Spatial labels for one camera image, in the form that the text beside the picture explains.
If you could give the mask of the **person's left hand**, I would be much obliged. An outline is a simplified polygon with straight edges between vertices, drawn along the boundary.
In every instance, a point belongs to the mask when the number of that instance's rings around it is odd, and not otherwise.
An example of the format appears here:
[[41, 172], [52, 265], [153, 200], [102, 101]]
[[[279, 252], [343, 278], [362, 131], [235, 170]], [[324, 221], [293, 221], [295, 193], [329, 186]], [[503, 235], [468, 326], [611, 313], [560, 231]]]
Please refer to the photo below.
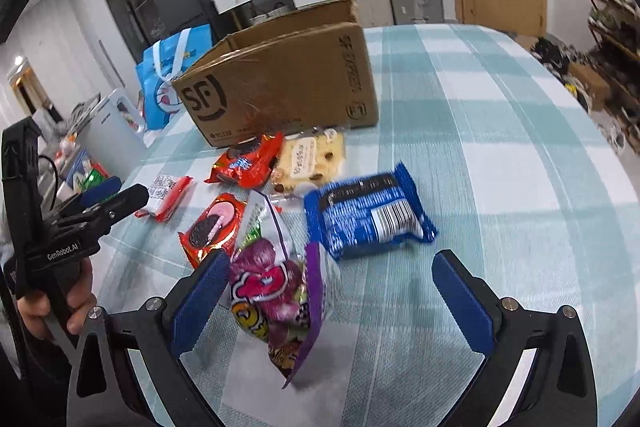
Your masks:
[[[84, 327], [88, 312], [96, 305], [96, 296], [92, 292], [92, 264], [89, 258], [81, 260], [79, 279], [66, 295], [67, 306], [73, 311], [66, 323], [70, 335], [79, 335]], [[52, 339], [44, 318], [51, 311], [50, 301], [42, 291], [34, 291], [17, 300], [17, 310], [26, 329], [36, 338]]]

